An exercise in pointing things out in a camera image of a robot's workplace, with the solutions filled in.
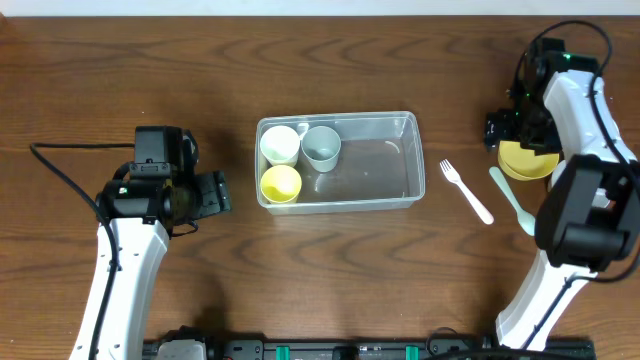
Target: yellow cup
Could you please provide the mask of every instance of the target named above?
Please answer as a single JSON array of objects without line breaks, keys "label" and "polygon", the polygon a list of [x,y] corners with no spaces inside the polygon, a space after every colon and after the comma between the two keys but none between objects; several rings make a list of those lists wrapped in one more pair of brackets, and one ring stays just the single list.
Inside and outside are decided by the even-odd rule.
[{"label": "yellow cup", "polygon": [[498,164],[516,180],[541,179],[553,172],[560,160],[559,154],[536,156],[533,150],[520,148],[515,141],[502,141],[498,150]]},{"label": "yellow cup", "polygon": [[260,191],[272,204],[294,204],[298,200],[302,178],[287,165],[276,165],[260,179]]}]

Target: plastic fork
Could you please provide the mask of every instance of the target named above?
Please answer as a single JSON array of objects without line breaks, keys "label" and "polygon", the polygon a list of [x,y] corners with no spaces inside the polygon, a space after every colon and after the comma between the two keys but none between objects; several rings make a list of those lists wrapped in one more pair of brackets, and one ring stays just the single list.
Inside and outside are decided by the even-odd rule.
[{"label": "plastic fork", "polygon": [[456,169],[451,166],[449,160],[442,160],[440,162],[440,168],[442,169],[442,172],[444,173],[444,176],[447,178],[447,180],[458,185],[460,190],[462,190],[462,193],[464,194],[464,196],[466,196],[467,200],[476,211],[476,214],[480,216],[480,219],[487,225],[493,224],[493,215],[491,215],[489,210],[487,210],[487,208],[482,205],[480,200],[478,200],[478,198],[473,195],[471,190],[469,190],[469,188],[462,182],[460,174],[458,174]]}]

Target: fork handle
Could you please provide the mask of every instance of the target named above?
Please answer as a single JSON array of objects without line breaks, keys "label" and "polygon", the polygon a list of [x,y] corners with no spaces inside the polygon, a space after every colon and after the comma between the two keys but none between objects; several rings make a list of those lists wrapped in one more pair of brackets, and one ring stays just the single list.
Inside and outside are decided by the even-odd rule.
[{"label": "fork handle", "polygon": [[480,216],[480,219],[482,220],[482,222],[484,222],[487,225],[493,224],[493,215],[491,215],[489,210],[487,210],[487,208],[484,207],[484,205],[482,205],[480,200],[478,200],[478,198],[475,195],[473,195],[473,193],[471,192],[471,190],[469,190],[467,185],[465,185],[462,181],[456,184],[458,185],[458,187],[460,187],[460,190],[462,190],[462,193],[464,194],[464,196],[467,197],[467,200],[469,200],[469,203],[473,207],[473,210],[476,211],[476,214]]}]

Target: white cup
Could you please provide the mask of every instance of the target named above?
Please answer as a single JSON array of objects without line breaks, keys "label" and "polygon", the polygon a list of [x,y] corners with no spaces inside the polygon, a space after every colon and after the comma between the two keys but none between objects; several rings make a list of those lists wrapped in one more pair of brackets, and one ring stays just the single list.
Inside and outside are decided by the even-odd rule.
[{"label": "white cup", "polygon": [[273,166],[295,166],[299,150],[300,137],[288,126],[274,126],[262,134],[260,139],[260,151]]},{"label": "white cup", "polygon": [[341,146],[340,135],[326,126],[311,128],[302,138],[302,152],[319,172],[328,172],[336,167]]}]

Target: wood grain surface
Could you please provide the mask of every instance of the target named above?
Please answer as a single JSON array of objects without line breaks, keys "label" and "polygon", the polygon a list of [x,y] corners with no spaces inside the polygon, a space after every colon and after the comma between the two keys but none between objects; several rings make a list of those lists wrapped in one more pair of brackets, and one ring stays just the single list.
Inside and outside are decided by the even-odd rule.
[{"label": "wood grain surface", "polygon": [[[31,142],[132,142],[138,125],[189,128],[200,171],[224,170],[231,214],[171,241],[147,337],[180,325],[269,338],[424,338],[492,331],[535,244],[488,174],[481,132],[527,42],[559,18],[56,18],[0,22],[0,358],[65,359],[96,256],[88,207],[29,153]],[[596,18],[625,142],[640,144],[640,20]],[[559,30],[602,55],[588,30]],[[268,116],[412,111],[427,172],[406,210],[273,217],[256,201],[257,122]],[[49,150],[90,194],[130,150]],[[482,224],[438,162],[448,158],[494,214]],[[537,211],[544,182],[509,181]],[[612,266],[609,273],[619,270]],[[601,359],[640,359],[638,277],[589,285],[555,335],[588,336]]]}]

